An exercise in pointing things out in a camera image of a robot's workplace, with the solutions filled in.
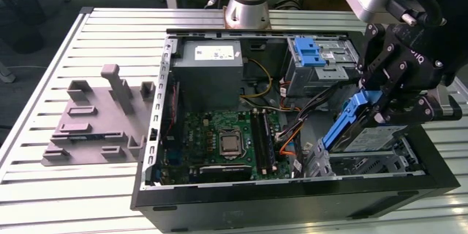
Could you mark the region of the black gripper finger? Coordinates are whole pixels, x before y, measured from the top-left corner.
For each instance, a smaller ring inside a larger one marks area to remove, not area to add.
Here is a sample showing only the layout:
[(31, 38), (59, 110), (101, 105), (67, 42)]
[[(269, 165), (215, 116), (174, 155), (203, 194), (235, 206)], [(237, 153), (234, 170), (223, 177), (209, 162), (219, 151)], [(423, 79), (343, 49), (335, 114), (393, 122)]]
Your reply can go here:
[(402, 24), (369, 24), (365, 31), (363, 54), (359, 56), (359, 92), (366, 103), (359, 107), (361, 121), (389, 121), (405, 103), (405, 46), (397, 38)]
[(379, 112), (382, 119), (389, 124), (422, 124), (434, 120), (435, 100), (429, 95), (418, 96), (409, 109), (386, 107)]

